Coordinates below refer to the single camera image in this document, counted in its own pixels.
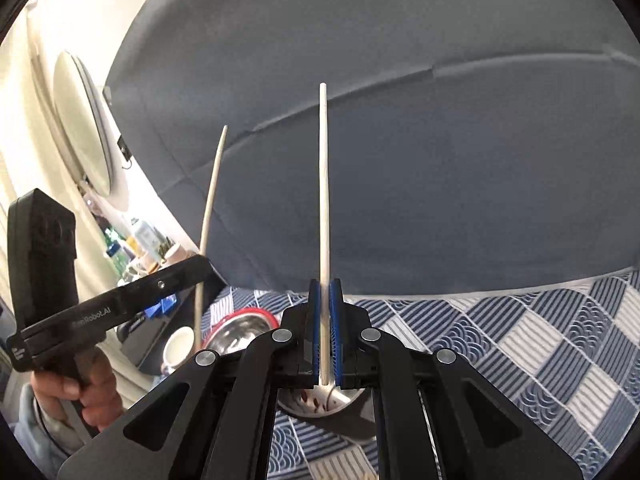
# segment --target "human hand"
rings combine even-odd
[[[107,356],[95,349],[88,373],[89,385],[80,388],[78,381],[43,370],[31,374],[31,386],[40,407],[55,420],[66,423],[60,399],[80,400],[82,418],[103,431],[122,414],[122,399],[116,391],[116,376]]]

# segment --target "person's sleeve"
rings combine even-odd
[[[14,426],[14,437],[38,469],[54,480],[62,463],[80,449],[82,442],[75,431],[61,422],[50,419],[46,414],[43,414],[45,420],[42,420],[40,413],[44,412],[38,410],[37,402],[31,385],[25,384],[20,394],[20,412]]]

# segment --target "blue and white tablecloth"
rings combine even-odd
[[[452,348],[554,439],[591,479],[640,406],[640,272],[561,288],[487,297],[367,299],[374,326],[410,348]],[[203,330],[233,310],[282,311],[306,294],[227,287]],[[376,443],[346,439],[278,413],[270,479],[362,480],[378,469]]]

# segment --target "curtain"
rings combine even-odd
[[[37,47],[30,41],[29,8],[23,9],[0,45],[0,296],[11,308],[6,255],[10,203],[35,187],[76,215],[76,282],[80,301],[116,286],[116,270],[103,254],[104,237],[64,164],[60,120],[44,86]],[[148,376],[121,354],[113,331],[101,345],[129,406],[151,386]]]

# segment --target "red rim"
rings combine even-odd
[[[276,319],[276,317],[271,313],[268,312],[267,310],[264,310],[263,308],[257,308],[254,306],[248,306],[245,308],[241,308],[240,310],[236,310],[235,312],[232,312],[231,314],[227,314],[225,317],[223,317],[219,322],[217,322],[212,328],[211,330],[209,330],[209,333],[207,333],[206,338],[204,339],[203,343],[202,343],[202,348],[206,348],[207,345],[209,344],[209,342],[211,341],[211,339],[213,339],[213,336],[216,335],[216,332],[218,330],[220,330],[220,327],[222,325],[224,325],[227,321],[229,321],[230,319],[235,318],[236,316],[239,316],[240,314],[259,314],[260,316],[262,316],[267,323],[269,323],[269,326],[271,327],[271,330],[273,330],[274,328],[277,328],[280,326],[280,324],[278,323],[278,320]]]

